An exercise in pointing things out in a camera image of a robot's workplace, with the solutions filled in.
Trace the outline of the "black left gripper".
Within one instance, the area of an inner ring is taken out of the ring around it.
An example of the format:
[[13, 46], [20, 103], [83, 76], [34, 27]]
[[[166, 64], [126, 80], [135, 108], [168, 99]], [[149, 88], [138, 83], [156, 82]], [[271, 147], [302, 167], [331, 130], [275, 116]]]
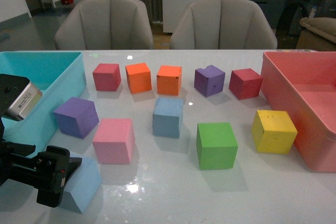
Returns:
[[61, 147], [46, 150], [29, 158], [35, 145], [1, 141], [1, 184], [11, 179], [38, 190], [37, 203], [48, 207], [61, 204], [64, 186], [81, 166], [82, 158], [70, 157]]

